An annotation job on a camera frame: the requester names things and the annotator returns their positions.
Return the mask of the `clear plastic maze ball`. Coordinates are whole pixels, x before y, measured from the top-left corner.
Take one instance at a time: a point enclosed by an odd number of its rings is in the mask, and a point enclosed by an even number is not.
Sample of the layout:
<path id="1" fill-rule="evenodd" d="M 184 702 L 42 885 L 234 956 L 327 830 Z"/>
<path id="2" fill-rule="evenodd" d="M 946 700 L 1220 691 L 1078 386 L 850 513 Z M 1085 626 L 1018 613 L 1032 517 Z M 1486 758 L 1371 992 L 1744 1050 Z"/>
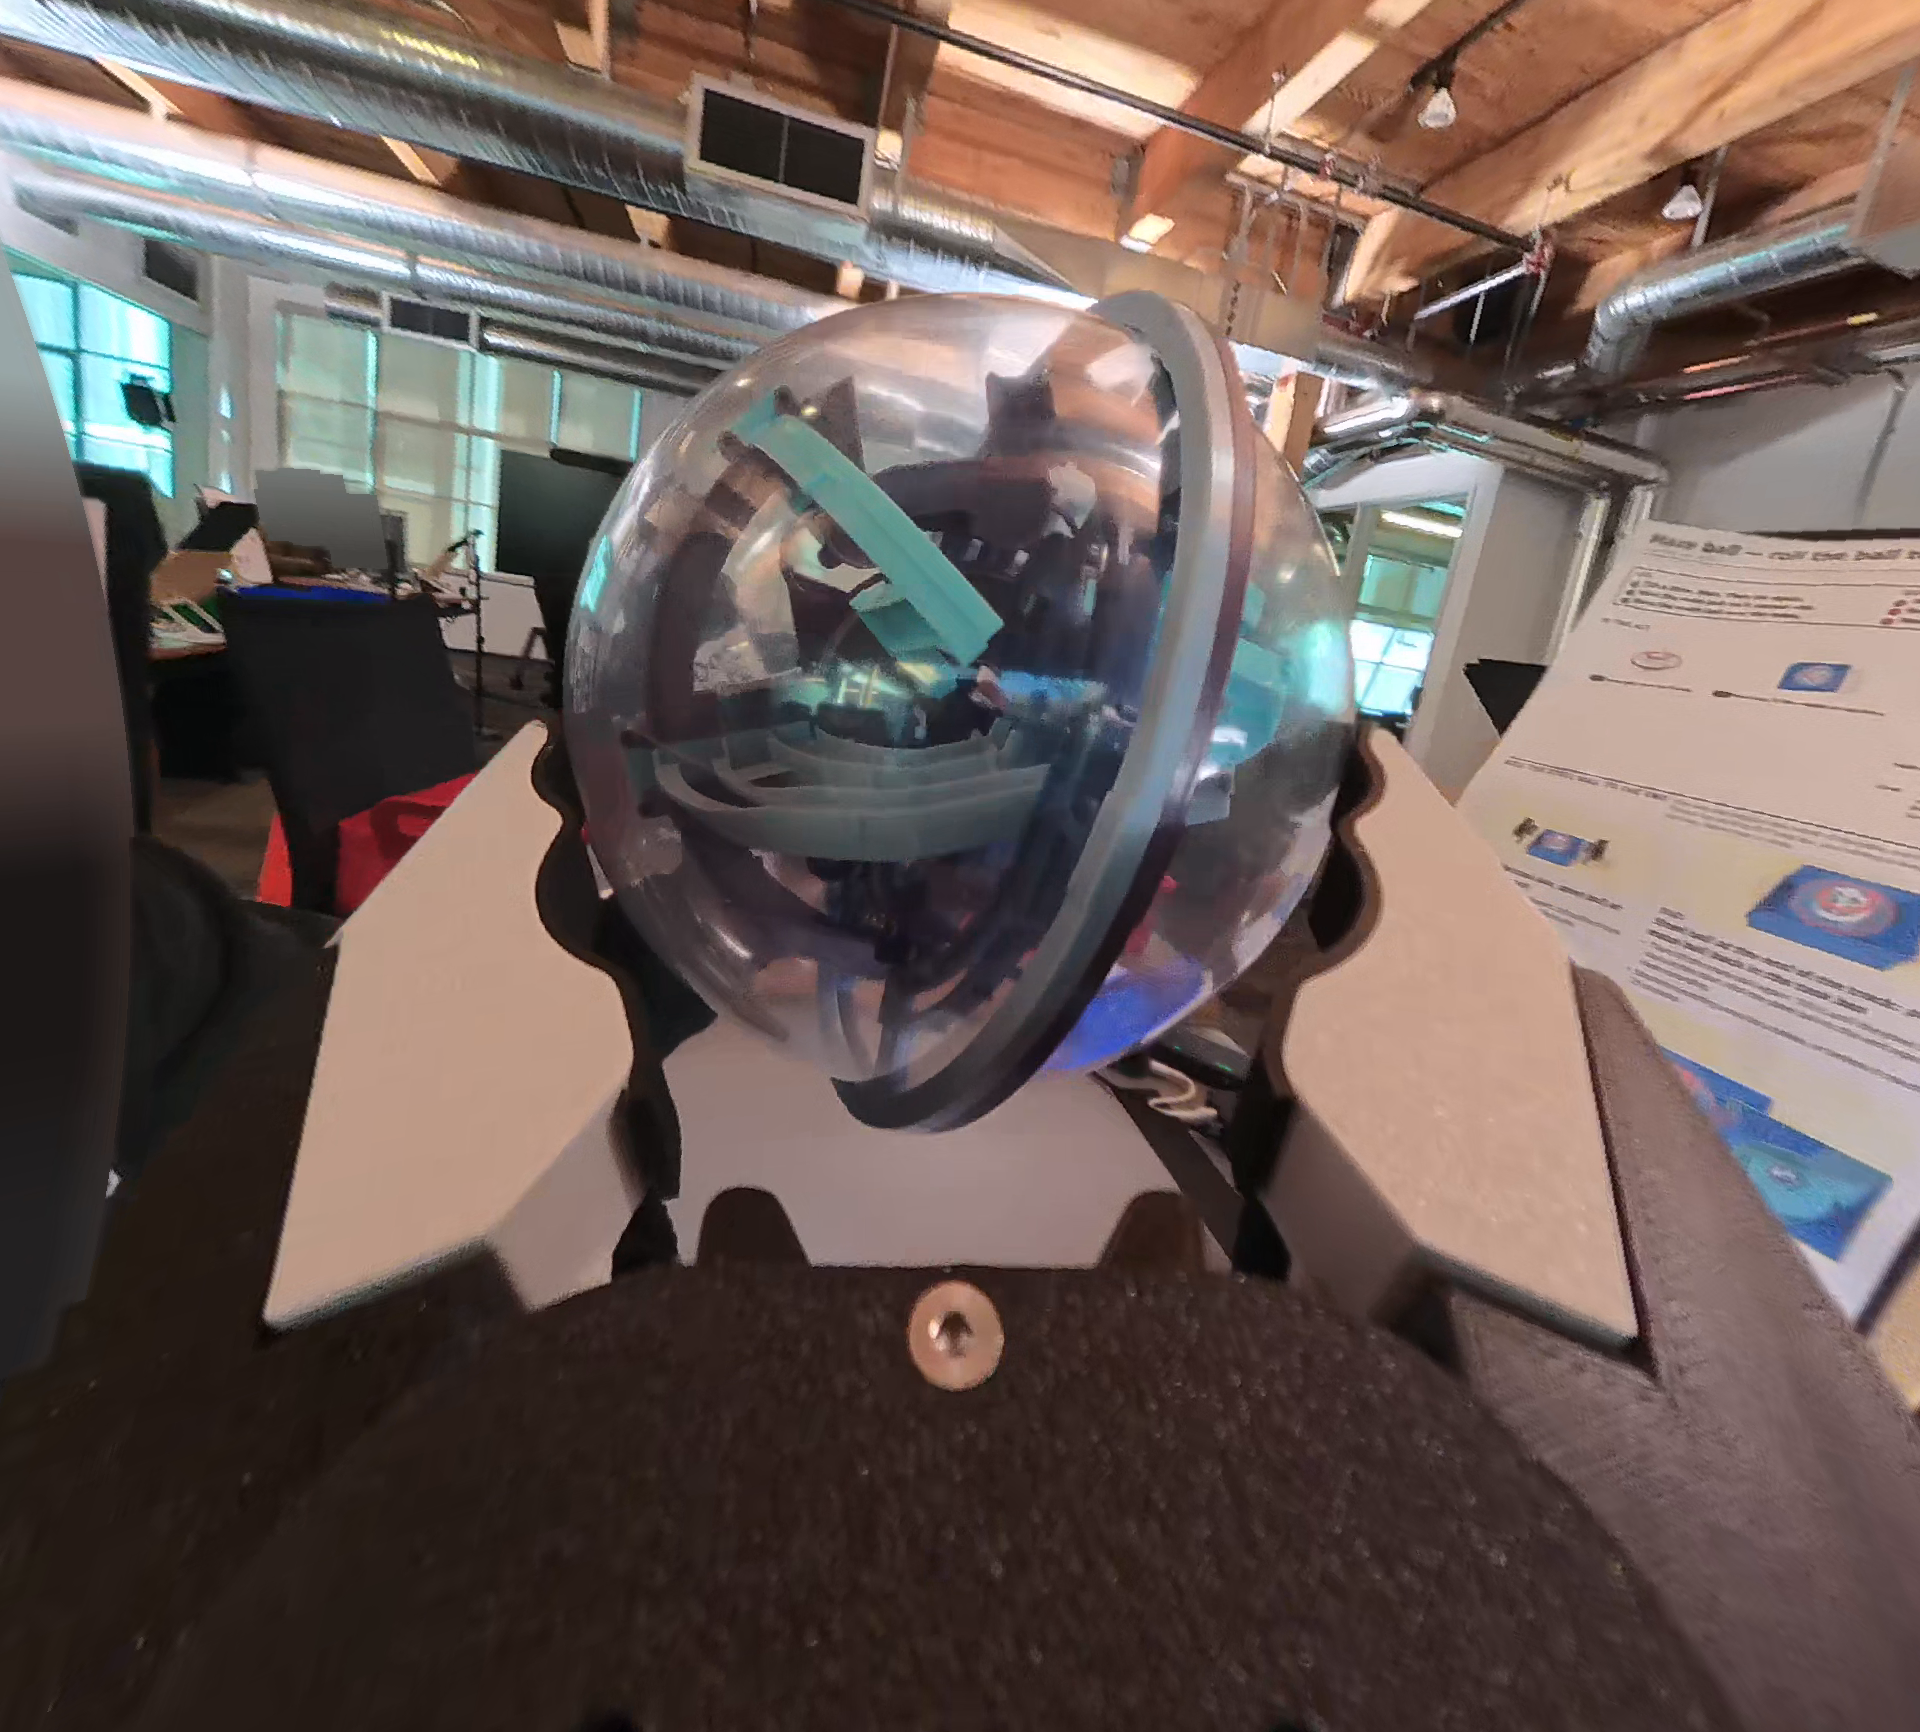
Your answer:
<path id="1" fill-rule="evenodd" d="M 895 1133 L 1243 975 L 1355 722 L 1321 524 L 1147 291 L 851 307 L 723 373 L 612 499 L 562 715 L 646 949 Z"/>

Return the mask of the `white printed instruction sheet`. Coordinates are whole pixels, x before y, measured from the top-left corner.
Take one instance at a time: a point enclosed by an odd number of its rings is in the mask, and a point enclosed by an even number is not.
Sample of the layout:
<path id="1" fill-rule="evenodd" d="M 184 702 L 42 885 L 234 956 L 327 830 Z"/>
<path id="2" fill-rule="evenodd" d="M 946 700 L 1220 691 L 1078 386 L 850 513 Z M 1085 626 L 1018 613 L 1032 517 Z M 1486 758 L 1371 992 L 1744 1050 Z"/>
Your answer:
<path id="1" fill-rule="evenodd" d="M 1917 1216 L 1915 537 L 1646 524 L 1457 808 L 1866 1326 Z"/>

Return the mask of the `red plastic container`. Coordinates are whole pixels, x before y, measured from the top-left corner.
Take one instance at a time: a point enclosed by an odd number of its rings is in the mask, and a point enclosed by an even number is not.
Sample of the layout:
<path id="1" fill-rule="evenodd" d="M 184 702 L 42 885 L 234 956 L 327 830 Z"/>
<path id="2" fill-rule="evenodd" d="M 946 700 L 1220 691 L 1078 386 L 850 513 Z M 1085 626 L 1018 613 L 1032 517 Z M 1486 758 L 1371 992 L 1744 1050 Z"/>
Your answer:
<path id="1" fill-rule="evenodd" d="M 279 817 L 268 823 L 252 899 L 275 909 L 319 912 L 329 919 L 353 914 L 386 877 L 461 796 L 475 775 L 457 775 L 439 784 L 390 794 L 344 821 L 331 840 L 331 888 L 319 905 L 300 905 L 289 843 Z"/>

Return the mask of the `black ceiling pipe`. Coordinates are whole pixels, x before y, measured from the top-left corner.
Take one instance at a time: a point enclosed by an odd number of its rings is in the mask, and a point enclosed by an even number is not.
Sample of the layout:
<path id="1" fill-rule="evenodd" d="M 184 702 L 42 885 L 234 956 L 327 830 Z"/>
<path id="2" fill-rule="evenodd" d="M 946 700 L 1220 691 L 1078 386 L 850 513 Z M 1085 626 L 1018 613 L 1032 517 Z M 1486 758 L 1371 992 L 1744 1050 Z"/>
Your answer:
<path id="1" fill-rule="evenodd" d="M 1261 141 L 1211 119 L 1166 106 L 1138 92 L 1117 88 L 1063 65 L 1052 65 L 996 41 L 981 39 L 927 16 L 920 16 L 890 0 L 813 2 L 851 14 L 869 24 L 883 27 L 892 32 L 911 37 L 914 41 L 924 41 L 929 46 L 967 54 L 999 70 L 1039 83 L 1048 88 L 1090 98 L 1122 113 L 1132 113 L 1147 120 L 1157 132 L 1173 132 L 1236 158 L 1258 158 L 1283 165 L 1290 170 L 1332 183 L 1348 192 L 1355 192 L 1365 201 L 1373 201 L 1388 211 L 1405 212 L 1416 221 L 1445 232 L 1498 246 L 1512 255 L 1525 255 L 1533 246 L 1531 237 L 1523 232 L 1513 232 L 1469 212 L 1442 206 L 1422 191 L 1391 183 L 1373 166 L 1349 158 L 1315 141 L 1295 138 L 1290 134 L 1282 134 L 1274 141 Z"/>

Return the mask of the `bent silver air duct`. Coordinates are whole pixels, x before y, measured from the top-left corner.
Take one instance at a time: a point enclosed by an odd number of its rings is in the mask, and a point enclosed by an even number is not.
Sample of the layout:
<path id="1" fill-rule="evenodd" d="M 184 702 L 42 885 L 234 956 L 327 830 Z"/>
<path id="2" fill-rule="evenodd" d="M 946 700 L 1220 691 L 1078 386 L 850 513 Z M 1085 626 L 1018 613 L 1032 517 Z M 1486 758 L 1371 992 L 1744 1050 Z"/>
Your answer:
<path id="1" fill-rule="evenodd" d="M 1914 279 L 1917 215 L 1910 211 L 1874 222 L 1853 206 L 1822 209 L 1669 256 L 1618 283 L 1595 302 L 1578 368 L 1602 382 L 1620 380 L 1642 361 L 1653 335 L 1674 322 L 1861 266 Z"/>

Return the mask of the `black printed hoodie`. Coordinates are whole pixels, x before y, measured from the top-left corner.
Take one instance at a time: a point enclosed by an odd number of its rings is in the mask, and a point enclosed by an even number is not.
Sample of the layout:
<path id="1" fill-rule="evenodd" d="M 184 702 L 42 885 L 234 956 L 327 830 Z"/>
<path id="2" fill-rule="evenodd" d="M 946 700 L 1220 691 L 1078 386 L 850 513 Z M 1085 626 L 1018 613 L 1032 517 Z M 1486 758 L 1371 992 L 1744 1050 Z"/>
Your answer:
<path id="1" fill-rule="evenodd" d="M 246 900 L 189 853 L 138 834 L 129 844 L 129 971 L 124 1070 L 109 1172 L 129 1187 L 207 1087 L 306 953 L 340 923 Z"/>

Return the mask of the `black monitor screen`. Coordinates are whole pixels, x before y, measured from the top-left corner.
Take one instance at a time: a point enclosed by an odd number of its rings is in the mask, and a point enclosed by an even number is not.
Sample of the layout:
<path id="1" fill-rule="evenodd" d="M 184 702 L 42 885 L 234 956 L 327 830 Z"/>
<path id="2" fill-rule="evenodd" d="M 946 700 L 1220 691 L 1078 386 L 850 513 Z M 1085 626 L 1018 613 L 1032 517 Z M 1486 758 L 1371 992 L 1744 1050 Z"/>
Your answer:
<path id="1" fill-rule="evenodd" d="M 590 453 L 501 449 L 495 456 L 492 572 L 576 591 L 629 472 L 629 460 Z"/>

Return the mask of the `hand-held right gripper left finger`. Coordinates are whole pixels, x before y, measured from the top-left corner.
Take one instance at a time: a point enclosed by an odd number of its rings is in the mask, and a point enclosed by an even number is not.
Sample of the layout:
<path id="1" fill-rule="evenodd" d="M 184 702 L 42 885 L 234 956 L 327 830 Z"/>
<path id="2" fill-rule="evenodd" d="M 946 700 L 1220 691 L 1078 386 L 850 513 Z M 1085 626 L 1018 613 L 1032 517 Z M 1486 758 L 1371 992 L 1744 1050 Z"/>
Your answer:
<path id="1" fill-rule="evenodd" d="M 259 1318 L 298 1330 L 478 1261 L 526 1311 L 612 1282 L 664 1092 L 550 726 L 523 726 L 331 940 Z"/>

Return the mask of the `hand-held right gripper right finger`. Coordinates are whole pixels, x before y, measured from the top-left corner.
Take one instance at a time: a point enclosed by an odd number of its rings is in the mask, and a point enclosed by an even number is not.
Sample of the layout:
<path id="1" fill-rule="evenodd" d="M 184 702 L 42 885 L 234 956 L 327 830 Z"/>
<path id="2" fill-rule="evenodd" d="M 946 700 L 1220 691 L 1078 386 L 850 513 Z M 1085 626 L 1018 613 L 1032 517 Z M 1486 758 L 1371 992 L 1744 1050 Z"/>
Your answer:
<path id="1" fill-rule="evenodd" d="M 1259 1205 L 1291 1273 L 1381 1329 L 1461 1295 L 1618 1354 L 1639 1321 L 1571 963 L 1379 729 L 1274 947 Z"/>

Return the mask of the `large silver air duct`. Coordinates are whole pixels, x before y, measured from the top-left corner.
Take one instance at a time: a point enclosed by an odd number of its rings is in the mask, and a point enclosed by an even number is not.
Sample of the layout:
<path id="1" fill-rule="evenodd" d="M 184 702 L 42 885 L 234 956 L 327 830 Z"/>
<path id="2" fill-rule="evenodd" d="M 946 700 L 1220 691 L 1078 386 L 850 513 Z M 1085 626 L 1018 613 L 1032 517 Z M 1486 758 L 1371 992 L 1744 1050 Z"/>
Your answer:
<path id="1" fill-rule="evenodd" d="M 916 291 L 1068 294 L 987 209 L 878 185 L 869 209 L 702 179 L 681 120 L 566 65 L 349 0 L 4 0 L 4 34 L 368 138 L 582 188 Z"/>

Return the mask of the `black folded panel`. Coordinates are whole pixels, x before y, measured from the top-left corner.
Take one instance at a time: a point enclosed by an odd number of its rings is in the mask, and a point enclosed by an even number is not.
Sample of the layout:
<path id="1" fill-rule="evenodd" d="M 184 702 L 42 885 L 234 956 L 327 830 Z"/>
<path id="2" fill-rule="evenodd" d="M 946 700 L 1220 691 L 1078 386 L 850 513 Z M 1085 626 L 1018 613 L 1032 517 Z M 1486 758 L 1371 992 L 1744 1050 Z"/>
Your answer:
<path id="1" fill-rule="evenodd" d="M 1498 738 L 1505 737 L 1538 691 L 1548 666 L 1525 660 L 1475 659 L 1459 669 Z"/>

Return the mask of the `white vent grille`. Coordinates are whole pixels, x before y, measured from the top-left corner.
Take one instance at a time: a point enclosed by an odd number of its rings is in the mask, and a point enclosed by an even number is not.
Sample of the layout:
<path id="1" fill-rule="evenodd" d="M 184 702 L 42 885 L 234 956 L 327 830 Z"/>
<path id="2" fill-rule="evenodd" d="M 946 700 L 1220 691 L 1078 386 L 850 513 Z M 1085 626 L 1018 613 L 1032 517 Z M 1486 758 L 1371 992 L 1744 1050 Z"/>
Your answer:
<path id="1" fill-rule="evenodd" d="M 696 74 L 683 105 L 683 172 L 863 221 L 875 181 L 875 130 L 790 106 L 745 83 Z"/>

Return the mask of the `slim silver air duct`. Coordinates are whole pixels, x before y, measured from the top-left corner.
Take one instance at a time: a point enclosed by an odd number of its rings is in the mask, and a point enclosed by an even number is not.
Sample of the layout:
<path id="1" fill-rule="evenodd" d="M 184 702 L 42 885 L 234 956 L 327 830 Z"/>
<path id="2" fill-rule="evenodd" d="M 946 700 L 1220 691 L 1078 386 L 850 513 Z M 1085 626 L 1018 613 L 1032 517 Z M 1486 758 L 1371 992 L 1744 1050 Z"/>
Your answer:
<path id="1" fill-rule="evenodd" d="M 411 266 L 466 270 L 573 304 L 679 322 L 721 339 L 794 333 L 851 304 L 831 294 L 615 240 L 445 192 L 204 132 L 20 81 L 1 86 L 4 151 L 22 185 L 91 191 L 96 222 L 131 209 L 222 215 L 324 240 L 362 240 Z"/>

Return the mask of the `black draped table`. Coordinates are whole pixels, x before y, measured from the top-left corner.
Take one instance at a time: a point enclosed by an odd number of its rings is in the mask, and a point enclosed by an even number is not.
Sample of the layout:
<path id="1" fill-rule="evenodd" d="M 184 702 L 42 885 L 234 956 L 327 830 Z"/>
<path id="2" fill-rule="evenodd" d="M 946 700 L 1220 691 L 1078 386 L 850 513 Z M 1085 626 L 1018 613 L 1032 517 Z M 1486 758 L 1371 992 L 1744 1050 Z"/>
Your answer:
<path id="1" fill-rule="evenodd" d="M 246 589 L 217 598 L 217 621 L 293 905 L 331 911 L 345 821 L 479 770 L 438 611 L 425 595 Z"/>

